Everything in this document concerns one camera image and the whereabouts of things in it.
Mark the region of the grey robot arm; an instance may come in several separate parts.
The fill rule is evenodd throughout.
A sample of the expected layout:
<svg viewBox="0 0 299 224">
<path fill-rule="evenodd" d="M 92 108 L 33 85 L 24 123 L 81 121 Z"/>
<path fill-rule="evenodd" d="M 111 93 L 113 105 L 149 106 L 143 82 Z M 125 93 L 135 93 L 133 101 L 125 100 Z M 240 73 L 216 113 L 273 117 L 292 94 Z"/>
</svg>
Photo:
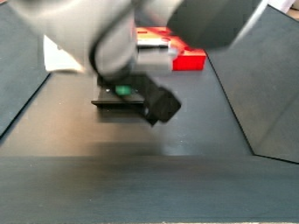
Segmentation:
<svg viewBox="0 0 299 224">
<path fill-rule="evenodd" d="M 192 48 L 233 45 L 268 0 L 7 0 L 16 15 L 91 71 L 109 79 L 136 66 L 136 14 Z"/>
</svg>

